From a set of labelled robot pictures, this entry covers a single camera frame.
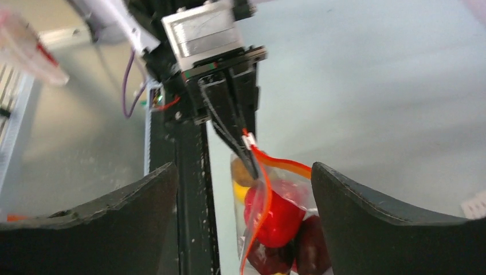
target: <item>red apple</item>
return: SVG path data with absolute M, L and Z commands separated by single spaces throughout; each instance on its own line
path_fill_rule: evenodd
M 324 239 L 324 230 L 318 216 L 302 222 L 295 238 L 297 273 L 322 275 L 331 267 L 331 259 Z
M 252 187 L 245 196 L 244 218 L 247 227 L 249 227 L 248 224 L 251 225 L 251 222 L 253 228 L 256 226 L 264 208 L 265 198 L 261 194 L 257 194 L 257 190 L 258 187 Z M 256 233 L 256 237 L 268 248 L 281 248 L 295 237 L 304 216 L 304 210 L 272 191 L 269 213 Z
M 295 259 L 293 245 L 268 248 L 255 240 L 248 251 L 248 261 L 260 275 L 288 274 Z

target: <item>plastic bag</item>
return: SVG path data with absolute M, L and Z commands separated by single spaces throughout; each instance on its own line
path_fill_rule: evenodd
M 69 81 L 29 23 L 3 5 L 0 5 L 0 62 L 23 69 L 52 85 L 63 86 Z
M 257 180 L 232 156 L 240 274 L 323 275 L 331 267 L 312 193 L 311 168 L 251 146 Z

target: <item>purple wire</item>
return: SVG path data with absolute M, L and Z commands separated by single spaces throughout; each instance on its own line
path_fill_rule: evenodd
M 140 73 L 142 74 L 143 80 L 147 81 L 147 74 L 145 73 L 145 68 L 143 67 L 143 65 L 140 63 L 140 61 L 137 58 L 135 58 L 135 65 L 138 67 Z
M 121 105 L 123 107 L 123 114 L 127 119 L 129 119 L 132 114 L 134 113 L 135 106 L 140 99 L 140 96 L 142 96 L 143 91 L 145 90 L 145 87 L 147 86 L 147 81 L 145 74 L 143 72 L 142 66 L 140 64 L 137 64 L 139 69 L 142 71 L 142 74 L 144 75 L 144 80 L 143 80 L 143 86 L 140 88 L 140 91 L 138 94 L 135 96 L 134 102 L 132 103 L 132 107 L 130 108 L 130 111 L 127 112 L 127 82 L 128 82 L 128 76 L 130 75 L 130 69 L 132 68 L 132 65 L 134 64 L 135 61 L 135 51 L 132 49 L 130 53 L 130 59 L 128 60 L 128 65 L 127 69 L 125 70 L 125 75 L 123 76 L 123 91 L 122 91 L 122 96 L 121 96 Z

